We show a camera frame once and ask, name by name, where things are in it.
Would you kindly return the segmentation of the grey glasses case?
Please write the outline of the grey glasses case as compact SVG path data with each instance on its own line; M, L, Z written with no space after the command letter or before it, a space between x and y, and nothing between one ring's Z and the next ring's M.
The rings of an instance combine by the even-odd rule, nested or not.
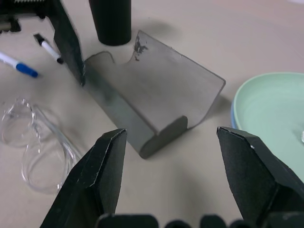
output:
M84 89L147 159L200 124L226 81L143 31L131 59L103 51L85 61Z

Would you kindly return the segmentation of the black cup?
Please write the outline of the black cup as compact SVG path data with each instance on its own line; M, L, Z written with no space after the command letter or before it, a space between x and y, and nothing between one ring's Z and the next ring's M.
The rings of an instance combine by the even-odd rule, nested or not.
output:
M132 37L132 0L89 0L98 40L108 46L128 43Z

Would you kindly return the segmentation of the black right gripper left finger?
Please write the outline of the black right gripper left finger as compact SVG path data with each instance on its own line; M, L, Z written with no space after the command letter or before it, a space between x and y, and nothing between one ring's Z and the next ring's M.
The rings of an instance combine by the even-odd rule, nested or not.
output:
M127 131L104 133L72 168L40 228L95 228L116 210Z

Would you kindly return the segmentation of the white marker with blue cap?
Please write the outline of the white marker with blue cap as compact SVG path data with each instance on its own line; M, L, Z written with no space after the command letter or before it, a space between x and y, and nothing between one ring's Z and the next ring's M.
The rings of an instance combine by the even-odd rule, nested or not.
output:
M38 73L36 70L30 68L26 64L4 54L3 52L0 52L0 61L11 66L12 68L16 69L17 71L29 75L33 78L38 77Z

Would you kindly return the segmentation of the mint green plate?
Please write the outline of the mint green plate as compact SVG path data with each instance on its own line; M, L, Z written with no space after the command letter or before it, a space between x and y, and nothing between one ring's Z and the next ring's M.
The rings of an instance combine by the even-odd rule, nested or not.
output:
M244 82L234 97L235 126L277 156L304 159L304 74L276 72Z

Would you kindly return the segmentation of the clear plastic glasses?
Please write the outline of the clear plastic glasses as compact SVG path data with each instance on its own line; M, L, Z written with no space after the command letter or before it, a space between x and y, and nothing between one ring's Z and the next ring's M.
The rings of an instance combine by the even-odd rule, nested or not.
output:
M80 160L79 150L37 104L17 98L0 118L0 142L24 150L21 176L34 191L56 194Z

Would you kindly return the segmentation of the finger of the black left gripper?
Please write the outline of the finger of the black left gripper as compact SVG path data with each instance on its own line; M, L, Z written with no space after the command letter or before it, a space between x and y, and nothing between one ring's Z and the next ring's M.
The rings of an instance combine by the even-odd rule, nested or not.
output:
M86 82L85 64L80 43L61 0L49 0L48 17L55 30L54 41L61 57L78 83L83 86Z

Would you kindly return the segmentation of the white marker with black cap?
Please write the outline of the white marker with black cap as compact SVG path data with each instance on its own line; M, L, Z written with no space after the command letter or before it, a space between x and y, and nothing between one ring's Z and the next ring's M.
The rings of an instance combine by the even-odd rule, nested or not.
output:
M33 37L38 42L38 44L43 47L56 60L57 63L61 65L64 63L61 55L53 49L53 47L43 36L41 36L39 33L36 33L33 35Z

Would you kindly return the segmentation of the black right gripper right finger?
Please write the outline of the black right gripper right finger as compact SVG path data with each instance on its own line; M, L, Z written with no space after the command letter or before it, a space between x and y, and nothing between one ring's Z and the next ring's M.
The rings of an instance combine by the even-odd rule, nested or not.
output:
M255 135L218 127L230 190L256 228L304 228L304 182Z

